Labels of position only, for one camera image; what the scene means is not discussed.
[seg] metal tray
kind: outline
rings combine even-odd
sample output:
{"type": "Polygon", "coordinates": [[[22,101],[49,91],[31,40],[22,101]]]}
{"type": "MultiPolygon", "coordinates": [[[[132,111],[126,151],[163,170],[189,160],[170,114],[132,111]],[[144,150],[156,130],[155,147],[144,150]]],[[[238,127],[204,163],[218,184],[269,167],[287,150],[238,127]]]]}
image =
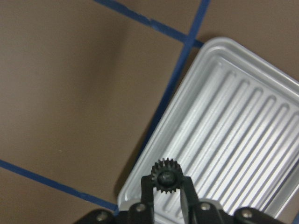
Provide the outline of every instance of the metal tray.
{"type": "MultiPolygon", "coordinates": [[[[299,84],[228,38],[200,50],[119,196],[140,199],[141,176],[173,158],[200,198],[230,214],[277,217],[299,186],[299,84]]],[[[157,223],[183,223],[179,193],[155,192],[157,223]]]]}

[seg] brown floor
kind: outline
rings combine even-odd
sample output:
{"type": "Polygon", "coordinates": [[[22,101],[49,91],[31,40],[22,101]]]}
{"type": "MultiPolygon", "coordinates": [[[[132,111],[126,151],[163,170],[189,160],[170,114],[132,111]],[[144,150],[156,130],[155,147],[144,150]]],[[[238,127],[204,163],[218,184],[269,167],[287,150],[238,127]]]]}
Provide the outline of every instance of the brown floor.
{"type": "MultiPolygon", "coordinates": [[[[120,2],[184,33],[199,5],[120,2]]],[[[298,10],[295,0],[213,0],[198,39],[228,36],[299,79],[298,10]]],[[[183,44],[86,0],[2,1],[0,27],[0,159],[116,203],[183,44]]],[[[0,177],[0,223],[71,223],[97,207],[0,177]]]]}

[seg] bolt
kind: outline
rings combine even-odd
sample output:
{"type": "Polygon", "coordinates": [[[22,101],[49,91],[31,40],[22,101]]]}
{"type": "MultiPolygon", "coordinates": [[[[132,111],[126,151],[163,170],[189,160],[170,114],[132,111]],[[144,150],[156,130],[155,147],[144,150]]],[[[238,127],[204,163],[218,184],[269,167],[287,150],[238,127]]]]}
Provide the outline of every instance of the bolt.
{"type": "Polygon", "coordinates": [[[206,211],[206,210],[210,210],[211,206],[210,206],[210,204],[204,202],[204,203],[202,203],[202,204],[200,205],[200,208],[201,208],[202,210],[206,211]]]}
{"type": "Polygon", "coordinates": [[[136,211],[138,211],[138,212],[144,211],[145,209],[146,209],[146,207],[144,204],[140,203],[136,206],[136,211]]]}
{"type": "Polygon", "coordinates": [[[101,222],[104,221],[105,219],[108,218],[108,214],[105,211],[101,211],[98,215],[97,215],[97,221],[101,222]]]}
{"type": "Polygon", "coordinates": [[[241,214],[244,218],[251,218],[252,217],[252,212],[248,209],[243,209],[241,211],[241,214]]]}

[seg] blue tape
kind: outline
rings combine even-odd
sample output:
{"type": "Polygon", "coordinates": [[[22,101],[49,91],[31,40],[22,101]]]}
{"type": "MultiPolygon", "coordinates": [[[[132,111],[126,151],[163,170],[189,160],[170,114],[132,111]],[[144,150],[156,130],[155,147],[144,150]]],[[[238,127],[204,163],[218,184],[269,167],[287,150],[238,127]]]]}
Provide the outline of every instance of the blue tape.
{"type": "Polygon", "coordinates": [[[95,197],[95,196],[92,196],[92,195],[89,195],[89,194],[86,194],[86,193],[83,193],[83,192],[80,192],[80,191],[77,191],[77,190],[75,190],[71,187],[60,184],[56,181],[53,181],[53,180],[48,179],[46,177],[43,177],[41,175],[32,173],[28,170],[25,170],[21,167],[15,166],[15,165],[13,165],[11,163],[8,163],[8,162],[5,162],[3,160],[0,160],[0,167],[2,167],[4,169],[7,169],[9,171],[12,171],[16,174],[22,175],[24,177],[27,177],[31,180],[34,180],[34,181],[37,181],[39,183],[45,184],[49,187],[52,187],[52,188],[55,188],[57,190],[63,191],[67,194],[70,194],[70,195],[73,195],[75,197],[81,198],[85,201],[89,201],[91,203],[97,204],[101,207],[104,207],[104,208],[107,208],[107,209],[110,209],[110,210],[113,210],[113,211],[117,210],[117,205],[116,204],[107,202],[103,199],[100,199],[98,197],[95,197]]]}
{"type": "MultiPolygon", "coordinates": [[[[180,42],[185,42],[185,40],[187,38],[187,36],[185,34],[183,34],[182,32],[179,32],[179,31],[175,30],[174,28],[168,27],[168,26],[164,25],[163,23],[160,23],[156,20],[149,19],[144,15],[138,14],[117,1],[95,0],[95,2],[100,3],[104,6],[106,6],[107,8],[110,8],[110,9],[112,9],[122,15],[125,15],[137,22],[140,22],[145,26],[151,27],[151,28],[155,29],[156,31],[163,33],[163,34],[165,34],[173,39],[176,39],[180,42]]],[[[195,47],[200,48],[202,45],[203,45],[203,43],[200,41],[194,42],[195,47]]]]}
{"type": "Polygon", "coordinates": [[[297,216],[294,218],[292,224],[299,224],[299,212],[298,212],[297,216]]]}
{"type": "Polygon", "coordinates": [[[155,115],[153,117],[153,120],[149,126],[149,130],[145,136],[144,142],[141,146],[141,150],[139,151],[139,154],[137,156],[137,159],[139,158],[139,156],[141,155],[142,151],[144,150],[146,144],[148,143],[148,141],[150,140],[151,135],[153,134],[156,126],[158,125],[161,117],[163,116],[164,111],[166,110],[168,103],[173,95],[173,92],[175,90],[175,87],[178,83],[178,80],[180,78],[180,74],[184,68],[184,65],[186,63],[186,60],[189,56],[189,53],[195,43],[195,38],[197,36],[198,30],[202,24],[203,18],[206,14],[206,10],[209,6],[210,0],[202,0],[201,4],[197,10],[197,13],[195,15],[195,19],[193,21],[193,24],[190,28],[189,31],[189,35],[187,36],[187,38],[185,39],[185,44],[184,47],[181,51],[181,54],[178,58],[178,62],[174,68],[174,71],[172,73],[172,76],[170,78],[170,81],[166,87],[166,90],[164,92],[164,95],[160,101],[160,104],[155,112],[155,115]]]}

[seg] gear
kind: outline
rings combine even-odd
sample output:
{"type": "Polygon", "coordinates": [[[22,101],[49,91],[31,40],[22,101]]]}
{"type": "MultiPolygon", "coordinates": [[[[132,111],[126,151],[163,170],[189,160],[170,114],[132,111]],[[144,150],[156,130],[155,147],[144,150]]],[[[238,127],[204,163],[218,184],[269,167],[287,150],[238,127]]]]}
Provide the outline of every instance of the gear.
{"type": "Polygon", "coordinates": [[[169,158],[155,162],[151,170],[151,180],[157,190],[166,193],[176,191],[183,180],[183,172],[178,162],[169,158]]]}

